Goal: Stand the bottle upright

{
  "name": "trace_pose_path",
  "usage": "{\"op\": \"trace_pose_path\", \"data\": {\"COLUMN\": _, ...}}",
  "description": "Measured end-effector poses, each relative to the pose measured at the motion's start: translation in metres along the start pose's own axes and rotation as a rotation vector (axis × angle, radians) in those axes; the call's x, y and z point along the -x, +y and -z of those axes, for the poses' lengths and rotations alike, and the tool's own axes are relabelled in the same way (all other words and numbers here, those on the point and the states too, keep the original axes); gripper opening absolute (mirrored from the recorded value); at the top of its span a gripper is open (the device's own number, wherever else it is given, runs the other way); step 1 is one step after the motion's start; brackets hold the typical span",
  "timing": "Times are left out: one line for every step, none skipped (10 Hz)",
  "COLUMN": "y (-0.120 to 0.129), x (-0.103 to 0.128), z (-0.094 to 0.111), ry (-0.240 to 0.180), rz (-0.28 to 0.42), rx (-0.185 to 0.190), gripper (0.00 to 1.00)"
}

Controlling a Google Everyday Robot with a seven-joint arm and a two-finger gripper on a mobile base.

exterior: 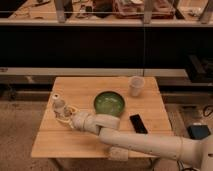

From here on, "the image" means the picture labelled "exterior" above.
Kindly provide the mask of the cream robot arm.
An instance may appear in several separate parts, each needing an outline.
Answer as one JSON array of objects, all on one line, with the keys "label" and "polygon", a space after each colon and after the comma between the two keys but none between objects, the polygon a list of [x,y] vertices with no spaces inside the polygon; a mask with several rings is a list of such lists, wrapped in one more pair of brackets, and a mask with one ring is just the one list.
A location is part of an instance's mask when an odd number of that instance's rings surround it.
[{"label": "cream robot arm", "polygon": [[107,114],[90,114],[72,108],[54,109],[55,118],[72,129],[93,133],[114,147],[182,161],[200,171],[213,171],[213,135],[202,140],[179,136],[119,131],[120,119]]}]

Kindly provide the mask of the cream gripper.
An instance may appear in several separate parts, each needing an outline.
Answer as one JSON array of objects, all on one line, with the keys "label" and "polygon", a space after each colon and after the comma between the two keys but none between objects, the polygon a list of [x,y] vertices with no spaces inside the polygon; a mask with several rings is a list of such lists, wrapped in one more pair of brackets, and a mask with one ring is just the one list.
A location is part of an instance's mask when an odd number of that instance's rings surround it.
[{"label": "cream gripper", "polygon": [[72,119],[70,117],[57,117],[56,120],[61,123],[64,126],[74,128],[76,130],[83,131],[84,130],[84,124],[87,118],[90,116],[90,113],[88,112],[78,112],[79,109],[75,106],[67,106],[67,111],[72,116]]}]

